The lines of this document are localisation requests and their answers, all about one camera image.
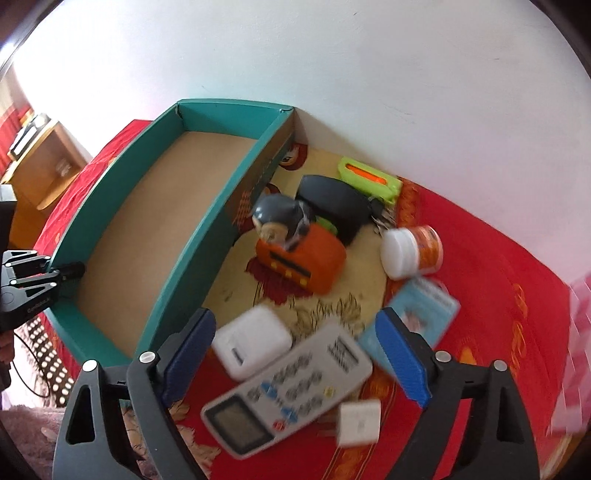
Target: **orange toy base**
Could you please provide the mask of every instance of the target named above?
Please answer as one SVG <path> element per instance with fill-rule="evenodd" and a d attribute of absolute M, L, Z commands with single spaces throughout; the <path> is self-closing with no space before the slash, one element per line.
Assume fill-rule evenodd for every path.
<path fill-rule="evenodd" d="M 294 251 L 259 239 L 256 256 L 261 263 L 296 282 L 302 288 L 326 295 L 345 266 L 347 251 L 332 233 L 315 223 Z"/>

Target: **white power adapter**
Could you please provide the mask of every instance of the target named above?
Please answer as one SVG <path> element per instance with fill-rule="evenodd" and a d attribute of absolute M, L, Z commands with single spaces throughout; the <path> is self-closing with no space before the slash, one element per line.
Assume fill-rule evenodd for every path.
<path fill-rule="evenodd" d="M 337 445 L 343 448 L 377 443 L 381 414 L 382 404 L 377 399 L 343 402 L 339 406 Z"/>
<path fill-rule="evenodd" d="M 212 348 L 236 381 L 253 376 L 291 348 L 291 333 L 265 305 L 257 305 L 216 332 Z"/>

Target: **silver screw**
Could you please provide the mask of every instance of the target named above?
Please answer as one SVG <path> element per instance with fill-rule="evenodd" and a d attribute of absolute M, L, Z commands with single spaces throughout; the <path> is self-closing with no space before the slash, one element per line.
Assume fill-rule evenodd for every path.
<path fill-rule="evenodd" d="M 493 367 L 495 367 L 495 369 L 497 369 L 499 372 L 504 372 L 507 370 L 507 364 L 503 360 L 495 360 Z"/>
<path fill-rule="evenodd" d="M 442 364 L 446 364 L 452 360 L 452 356 L 445 350 L 435 352 L 435 358 Z"/>
<path fill-rule="evenodd" d="M 149 364 L 154 361 L 156 354 L 154 352 L 144 352 L 139 356 L 139 361 L 143 364 Z"/>
<path fill-rule="evenodd" d="M 82 365 L 82 370 L 85 372 L 92 372 L 96 367 L 98 367 L 98 365 L 99 364 L 96 362 L 96 360 L 87 360 L 84 362 L 84 365 Z"/>

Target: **blue gripper pad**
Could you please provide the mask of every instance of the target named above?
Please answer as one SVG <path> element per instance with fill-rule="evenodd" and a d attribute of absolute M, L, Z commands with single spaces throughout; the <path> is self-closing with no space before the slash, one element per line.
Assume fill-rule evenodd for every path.
<path fill-rule="evenodd" d="M 185 328 L 173 333 L 158 350 L 158 372 L 163 379 L 160 398 L 166 408 L 187 394 L 199 365 L 216 333 L 216 318 L 211 310 L 199 309 Z"/>
<path fill-rule="evenodd" d="M 406 396 L 425 408 L 431 400 L 427 371 L 383 310 L 375 317 L 375 335 Z"/>

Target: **white wall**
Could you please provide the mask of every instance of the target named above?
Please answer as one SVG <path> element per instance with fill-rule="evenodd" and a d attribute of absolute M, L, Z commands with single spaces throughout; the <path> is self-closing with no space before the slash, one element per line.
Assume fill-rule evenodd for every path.
<path fill-rule="evenodd" d="M 294 105 L 312 146 L 591 270 L 591 80 L 529 0 L 66 0 L 16 68 L 92 154 L 180 98 Z"/>

